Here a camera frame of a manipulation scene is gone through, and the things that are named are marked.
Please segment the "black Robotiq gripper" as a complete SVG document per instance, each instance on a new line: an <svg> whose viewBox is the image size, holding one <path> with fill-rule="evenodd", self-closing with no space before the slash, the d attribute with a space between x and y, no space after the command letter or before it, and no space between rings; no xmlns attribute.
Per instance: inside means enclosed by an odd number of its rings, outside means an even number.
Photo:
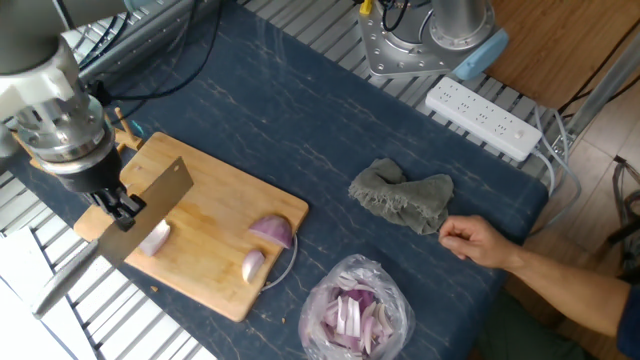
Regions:
<svg viewBox="0 0 640 360"><path fill-rule="evenodd" d="M89 165L75 161L56 164L54 174L63 186L72 192L90 193L92 203L100 207L123 232L129 231L136 223L135 217L146 207L137 195L111 191L123 188L120 179L122 159L115 147L99 162Z"/></svg>

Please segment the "person's bare hand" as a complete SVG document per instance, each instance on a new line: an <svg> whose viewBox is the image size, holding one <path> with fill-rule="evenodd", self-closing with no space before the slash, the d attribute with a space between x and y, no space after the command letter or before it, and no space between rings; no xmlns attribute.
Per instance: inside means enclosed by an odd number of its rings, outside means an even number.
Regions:
<svg viewBox="0 0 640 360"><path fill-rule="evenodd" d="M461 260L511 271L522 264L521 248L479 216L450 216L439 231L439 243Z"/></svg>

